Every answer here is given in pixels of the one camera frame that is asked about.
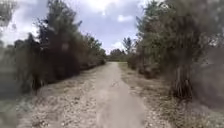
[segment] hazy sky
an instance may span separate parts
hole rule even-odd
[[[35,34],[37,19],[44,18],[47,13],[47,0],[17,1],[19,7],[2,37],[7,43],[26,38],[28,32]],[[111,49],[121,48],[124,37],[135,37],[136,16],[143,14],[143,5],[147,0],[65,1],[77,12],[77,21],[83,21],[80,31],[99,39],[103,48],[109,52]]]

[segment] roadside vegetation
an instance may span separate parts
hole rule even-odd
[[[223,48],[222,7],[221,1],[149,2],[137,18],[138,38],[123,41],[128,66],[147,78],[163,76],[169,94],[180,100],[197,97],[203,65],[221,64],[213,58]]]
[[[6,51],[24,93],[36,92],[44,85],[106,63],[101,42],[79,31],[82,21],[77,21],[74,10],[62,0],[48,0],[47,7],[46,18],[36,22],[38,35],[30,33],[27,39],[15,41]]]

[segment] dry grass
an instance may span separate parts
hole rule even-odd
[[[123,80],[133,91],[146,100],[160,118],[168,120],[175,128],[209,128],[202,114],[193,111],[191,103],[178,102],[169,96],[169,87],[161,79],[147,80],[136,71],[130,70],[126,63],[120,63]]]

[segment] tree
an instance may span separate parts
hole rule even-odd
[[[105,63],[101,43],[78,31],[76,12],[62,0],[49,0],[47,17],[39,20],[37,37],[15,42],[16,76],[23,92],[38,91],[81,70]]]
[[[123,45],[125,47],[126,53],[129,55],[132,51],[132,40],[131,38],[124,38]]]
[[[143,72],[147,69],[163,74],[169,72],[171,78],[167,77],[167,82],[172,84],[172,93],[178,98],[191,97],[192,65],[214,38],[222,37],[222,6],[221,1],[208,4],[203,0],[149,3],[143,17],[137,19],[140,41],[135,54],[139,69]],[[206,10],[211,12],[208,16],[202,15]]]
[[[126,61],[126,54],[124,51],[121,51],[120,49],[114,49],[110,52],[109,55],[110,61]]]

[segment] gravel path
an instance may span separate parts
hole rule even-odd
[[[131,94],[117,63],[43,88],[26,107],[18,128],[169,128]]]

